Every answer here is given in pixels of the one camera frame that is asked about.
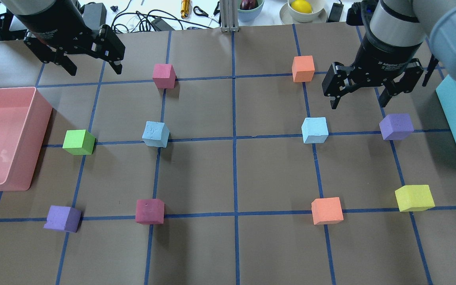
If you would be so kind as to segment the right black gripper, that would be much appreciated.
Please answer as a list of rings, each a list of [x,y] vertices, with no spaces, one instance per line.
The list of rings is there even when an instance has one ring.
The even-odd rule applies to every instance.
[[[337,109],[345,94],[360,88],[384,86],[378,98],[381,108],[394,96],[412,92],[424,72],[420,60],[415,58],[419,47],[420,44],[391,46],[364,38],[353,63],[331,63],[322,81],[324,96],[331,98],[331,109]]]

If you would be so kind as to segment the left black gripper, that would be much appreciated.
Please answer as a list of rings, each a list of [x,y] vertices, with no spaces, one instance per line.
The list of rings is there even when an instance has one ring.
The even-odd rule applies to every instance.
[[[84,5],[83,11],[72,0],[39,0],[38,4],[45,7],[24,13],[28,29],[24,44],[40,61],[58,59],[58,66],[75,76],[77,66],[65,54],[87,54],[107,61],[116,74],[122,74],[125,46],[105,23],[103,4]]]

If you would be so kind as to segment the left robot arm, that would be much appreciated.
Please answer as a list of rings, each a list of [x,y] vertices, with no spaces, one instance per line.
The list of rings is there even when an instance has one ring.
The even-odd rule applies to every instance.
[[[4,0],[3,4],[27,28],[24,43],[42,63],[54,63],[75,76],[77,67],[67,54],[86,54],[121,74],[125,46],[106,24],[107,10],[101,2],[80,6],[76,0]]]

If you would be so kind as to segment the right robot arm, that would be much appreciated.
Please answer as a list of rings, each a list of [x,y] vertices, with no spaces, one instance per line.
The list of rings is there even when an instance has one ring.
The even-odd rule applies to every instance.
[[[427,67],[443,63],[456,81],[456,0],[363,0],[347,13],[348,25],[365,28],[354,62],[334,62],[322,82],[324,95],[336,109],[340,99],[361,88],[383,86],[379,105],[409,93],[424,72],[414,55],[429,40]]]

